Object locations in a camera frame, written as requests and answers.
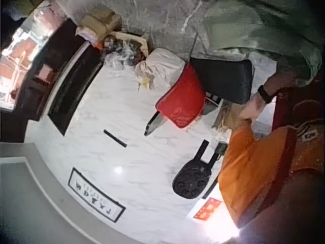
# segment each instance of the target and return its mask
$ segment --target black wristwatch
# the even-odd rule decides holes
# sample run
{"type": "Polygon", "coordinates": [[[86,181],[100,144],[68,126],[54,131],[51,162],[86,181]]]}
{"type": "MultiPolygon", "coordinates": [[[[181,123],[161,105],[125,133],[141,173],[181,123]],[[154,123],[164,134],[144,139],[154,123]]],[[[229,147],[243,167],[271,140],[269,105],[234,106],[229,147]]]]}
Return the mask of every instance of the black wristwatch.
{"type": "Polygon", "coordinates": [[[263,98],[263,100],[268,104],[272,102],[273,96],[270,96],[265,90],[263,85],[258,88],[258,93],[263,98]]]}

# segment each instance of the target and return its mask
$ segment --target bag of items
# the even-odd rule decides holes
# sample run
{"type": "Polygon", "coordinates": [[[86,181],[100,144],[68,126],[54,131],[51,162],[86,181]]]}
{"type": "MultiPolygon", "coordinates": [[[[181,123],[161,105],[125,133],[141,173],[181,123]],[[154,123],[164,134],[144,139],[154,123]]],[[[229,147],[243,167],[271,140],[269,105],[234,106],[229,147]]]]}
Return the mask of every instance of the bag of items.
{"type": "Polygon", "coordinates": [[[142,44],[136,40],[122,40],[114,35],[108,35],[102,49],[104,65],[115,70],[123,70],[125,66],[134,67],[145,58],[141,46],[142,44]]]}
{"type": "Polygon", "coordinates": [[[136,66],[139,84],[148,89],[169,89],[183,72],[185,61],[172,52],[156,48],[136,66]]]}

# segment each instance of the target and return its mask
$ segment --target red cushion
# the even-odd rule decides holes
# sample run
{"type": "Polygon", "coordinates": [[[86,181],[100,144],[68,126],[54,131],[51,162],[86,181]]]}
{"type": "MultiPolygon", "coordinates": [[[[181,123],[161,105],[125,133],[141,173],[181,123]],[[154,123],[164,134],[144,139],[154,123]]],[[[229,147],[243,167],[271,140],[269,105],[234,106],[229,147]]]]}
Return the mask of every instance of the red cushion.
{"type": "Polygon", "coordinates": [[[197,74],[186,64],[177,82],[156,103],[156,109],[177,127],[184,128],[201,113],[204,101],[205,92],[197,74]]]}

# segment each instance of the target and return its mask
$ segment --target green fabric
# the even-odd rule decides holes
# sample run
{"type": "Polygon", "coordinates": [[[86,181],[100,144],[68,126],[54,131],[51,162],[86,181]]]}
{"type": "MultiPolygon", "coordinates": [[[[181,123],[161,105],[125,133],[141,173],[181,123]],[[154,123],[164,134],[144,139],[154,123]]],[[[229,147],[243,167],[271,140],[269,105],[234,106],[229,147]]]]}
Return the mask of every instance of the green fabric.
{"type": "Polygon", "coordinates": [[[303,0],[218,0],[204,27],[210,48],[257,51],[295,69],[300,86],[317,74],[323,38],[303,0]]]}

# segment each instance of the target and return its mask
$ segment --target black handle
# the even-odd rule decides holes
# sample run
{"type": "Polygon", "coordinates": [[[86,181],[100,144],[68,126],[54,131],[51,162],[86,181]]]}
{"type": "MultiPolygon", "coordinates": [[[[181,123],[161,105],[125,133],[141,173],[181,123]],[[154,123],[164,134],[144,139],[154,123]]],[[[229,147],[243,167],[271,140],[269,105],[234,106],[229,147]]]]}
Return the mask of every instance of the black handle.
{"type": "Polygon", "coordinates": [[[207,140],[203,140],[197,154],[194,157],[195,160],[201,159],[201,157],[202,157],[203,153],[205,152],[205,150],[207,149],[208,145],[209,145],[209,142],[207,140]]]}
{"type": "Polygon", "coordinates": [[[217,154],[216,152],[214,152],[212,158],[210,159],[210,162],[208,163],[208,168],[212,169],[214,163],[219,160],[221,158],[220,154],[217,154]]]}
{"type": "Polygon", "coordinates": [[[207,197],[210,195],[210,193],[213,191],[213,189],[215,188],[215,186],[218,184],[218,178],[219,175],[217,176],[217,178],[213,181],[213,183],[211,184],[211,186],[209,187],[209,189],[206,191],[206,193],[203,195],[202,199],[207,199],[207,197]]]}

